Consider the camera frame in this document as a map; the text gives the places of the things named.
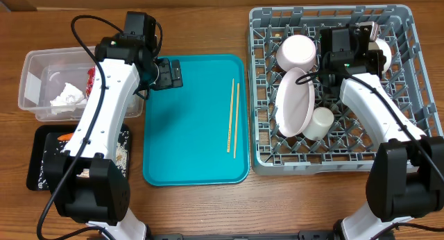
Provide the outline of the white cup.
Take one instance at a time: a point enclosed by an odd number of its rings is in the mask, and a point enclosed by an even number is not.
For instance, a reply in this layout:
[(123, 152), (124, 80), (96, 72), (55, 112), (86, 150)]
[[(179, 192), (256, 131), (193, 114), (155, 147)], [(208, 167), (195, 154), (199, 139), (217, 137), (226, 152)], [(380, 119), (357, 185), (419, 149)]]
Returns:
[(312, 141), (324, 138), (334, 122), (334, 115), (328, 108), (319, 107), (313, 111), (311, 120), (302, 134)]

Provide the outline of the small bowl with food scraps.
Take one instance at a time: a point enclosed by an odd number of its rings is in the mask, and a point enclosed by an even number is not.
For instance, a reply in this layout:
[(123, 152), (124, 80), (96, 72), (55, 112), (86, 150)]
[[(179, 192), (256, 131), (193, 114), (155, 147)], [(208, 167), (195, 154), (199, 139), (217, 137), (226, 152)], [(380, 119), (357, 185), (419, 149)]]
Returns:
[(368, 49), (382, 50), (383, 55), (386, 57), (386, 62), (384, 63), (382, 70), (382, 73), (385, 74), (389, 70), (392, 61), (392, 53), (389, 44), (385, 40), (377, 38), (374, 42), (368, 44)]

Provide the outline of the white tissue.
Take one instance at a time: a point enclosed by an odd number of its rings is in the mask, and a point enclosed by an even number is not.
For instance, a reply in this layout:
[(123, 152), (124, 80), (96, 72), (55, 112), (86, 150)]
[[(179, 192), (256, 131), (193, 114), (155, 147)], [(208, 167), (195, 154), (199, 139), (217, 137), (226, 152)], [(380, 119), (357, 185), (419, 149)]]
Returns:
[(85, 105), (87, 98), (77, 87), (71, 83), (65, 83), (65, 88), (55, 99), (50, 101), (51, 113), (73, 112), (76, 108)]

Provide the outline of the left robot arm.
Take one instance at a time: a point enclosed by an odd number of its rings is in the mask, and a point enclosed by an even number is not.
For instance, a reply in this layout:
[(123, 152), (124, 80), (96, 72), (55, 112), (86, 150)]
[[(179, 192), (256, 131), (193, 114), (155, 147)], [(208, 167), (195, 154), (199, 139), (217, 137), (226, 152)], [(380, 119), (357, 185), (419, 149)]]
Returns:
[(130, 11), (123, 28), (104, 37), (88, 55), (94, 83), (72, 138), (60, 153), (43, 157), (51, 193), (47, 203), (59, 215), (96, 230), (106, 239), (150, 239), (151, 230), (130, 210), (130, 185), (117, 168), (116, 150), (133, 96), (183, 85), (180, 63), (160, 57), (163, 31), (145, 12)]

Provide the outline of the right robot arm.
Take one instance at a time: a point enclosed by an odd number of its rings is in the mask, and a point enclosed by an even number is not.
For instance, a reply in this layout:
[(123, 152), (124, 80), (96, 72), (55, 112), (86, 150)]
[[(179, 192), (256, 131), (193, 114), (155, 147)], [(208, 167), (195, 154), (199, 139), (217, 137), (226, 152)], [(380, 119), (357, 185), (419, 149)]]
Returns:
[(443, 138), (429, 137), (394, 104), (380, 82), (391, 51), (377, 45), (371, 25), (320, 31), (321, 83), (363, 125), (377, 153), (366, 182), (366, 202), (340, 220), (340, 239), (390, 239), (400, 226), (443, 209)]

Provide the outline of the orange carrot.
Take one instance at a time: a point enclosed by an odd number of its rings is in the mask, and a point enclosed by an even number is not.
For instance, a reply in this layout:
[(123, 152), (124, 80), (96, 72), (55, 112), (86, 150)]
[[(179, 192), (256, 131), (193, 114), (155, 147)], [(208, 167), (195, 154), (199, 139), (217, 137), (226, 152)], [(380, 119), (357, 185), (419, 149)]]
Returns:
[(61, 135), (61, 136), (59, 136), (58, 137), (58, 141), (69, 141), (72, 137), (73, 137), (73, 133), (71, 132), (71, 133), (68, 133), (68, 134), (65, 134), (65, 135)]

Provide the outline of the large pink plate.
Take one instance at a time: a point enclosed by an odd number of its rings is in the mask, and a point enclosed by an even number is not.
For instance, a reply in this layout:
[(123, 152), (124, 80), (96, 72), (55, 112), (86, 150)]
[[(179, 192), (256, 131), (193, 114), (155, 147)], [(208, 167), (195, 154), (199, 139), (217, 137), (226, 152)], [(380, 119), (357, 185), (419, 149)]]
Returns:
[(313, 82), (298, 85), (296, 81), (306, 74), (294, 67), (285, 73), (275, 98), (275, 121), (285, 137), (300, 134), (309, 124), (314, 111), (315, 91)]

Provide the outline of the red snack wrapper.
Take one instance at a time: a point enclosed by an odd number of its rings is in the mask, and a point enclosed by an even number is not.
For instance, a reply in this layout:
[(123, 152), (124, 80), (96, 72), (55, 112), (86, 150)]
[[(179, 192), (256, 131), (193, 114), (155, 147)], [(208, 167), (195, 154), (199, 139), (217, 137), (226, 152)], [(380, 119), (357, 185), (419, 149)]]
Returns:
[(96, 68), (92, 67), (91, 69), (89, 69), (87, 71), (87, 75), (88, 75), (88, 79), (87, 79), (87, 86), (86, 86), (86, 90), (85, 90), (85, 95), (86, 98), (89, 98), (93, 85), (94, 85), (94, 79), (95, 79), (95, 71)]

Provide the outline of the pink bowl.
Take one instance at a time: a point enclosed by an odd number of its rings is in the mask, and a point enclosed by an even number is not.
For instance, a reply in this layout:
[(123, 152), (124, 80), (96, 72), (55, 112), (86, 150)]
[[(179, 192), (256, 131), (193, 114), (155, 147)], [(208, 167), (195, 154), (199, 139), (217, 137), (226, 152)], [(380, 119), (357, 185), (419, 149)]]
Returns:
[(288, 37), (276, 53), (279, 67), (288, 71), (294, 67), (308, 72), (315, 65), (316, 46), (314, 42), (305, 35), (292, 35)]

